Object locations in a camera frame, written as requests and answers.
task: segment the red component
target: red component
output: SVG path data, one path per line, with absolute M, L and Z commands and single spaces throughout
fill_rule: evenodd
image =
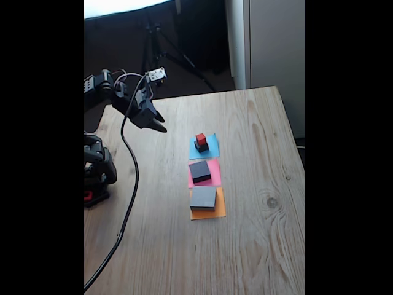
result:
M 203 133 L 198 134 L 198 135 L 196 136 L 196 141 L 198 142 L 198 144 L 199 144 L 200 146 L 202 146 L 202 145 L 206 144 L 206 137 L 204 137 Z
M 93 200 L 93 192 L 85 191 L 84 202 Z

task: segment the robotic arm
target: robotic arm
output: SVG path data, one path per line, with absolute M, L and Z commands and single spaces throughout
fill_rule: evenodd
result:
M 137 127 L 166 132 L 166 128 L 161 124 L 164 118 L 149 99 L 149 83 L 164 78 L 166 78 L 164 68 L 149 71 L 144 76 L 144 87 L 136 92 L 127 116 Z M 127 85 L 123 82 L 114 85 L 111 72 L 107 69 L 102 70 L 98 76 L 91 75 L 85 79 L 85 112 L 103 101 L 110 101 L 108 104 L 112 104 L 116 110 L 125 115 L 131 99 Z M 117 172 L 111 153 L 103 146 L 101 138 L 85 132 L 84 150 L 84 206 L 89 208 L 109 197 L 107 185 L 117 181 Z
M 166 78 L 164 68 L 147 72 L 144 78 L 145 87 L 136 93 L 128 118 L 139 128 L 166 132 L 166 128 L 161 124 L 164 122 L 164 118 L 154 108 L 153 102 L 149 100 L 148 87 L 151 82 L 164 78 Z M 85 79 L 85 112 L 108 99 L 116 110 L 125 115 L 131 100 L 127 85 L 119 82 L 115 89 L 111 72 L 107 69 L 102 70 L 98 76 L 91 75 Z

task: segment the red cube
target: red cube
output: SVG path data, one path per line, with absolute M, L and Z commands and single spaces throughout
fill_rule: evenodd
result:
M 198 135 L 196 136 L 196 141 L 198 142 L 198 144 L 199 144 L 200 146 L 202 146 L 202 145 L 206 144 L 206 137 L 204 137 L 203 133 L 198 134 Z

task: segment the wooden table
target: wooden table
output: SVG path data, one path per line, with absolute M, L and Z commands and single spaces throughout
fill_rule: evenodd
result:
M 139 189 L 120 246 L 86 294 L 305 294 L 305 171 L 278 89 L 154 105 L 168 132 L 125 125 Z M 134 186 L 122 119 L 107 106 L 96 132 L 118 180 L 85 210 L 85 282 L 113 247 Z M 227 216 L 191 221 L 189 144 L 201 132 L 219 140 Z

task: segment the blue paper square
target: blue paper square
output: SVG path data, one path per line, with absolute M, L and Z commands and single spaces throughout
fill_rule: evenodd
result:
M 198 152 L 194 145 L 194 141 L 197 140 L 195 137 L 190 139 L 190 159 L 203 159 L 203 158 L 218 158 L 220 157 L 219 142 L 216 134 L 206 137 L 206 141 L 209 145 L 209 150 L 204 152 Z

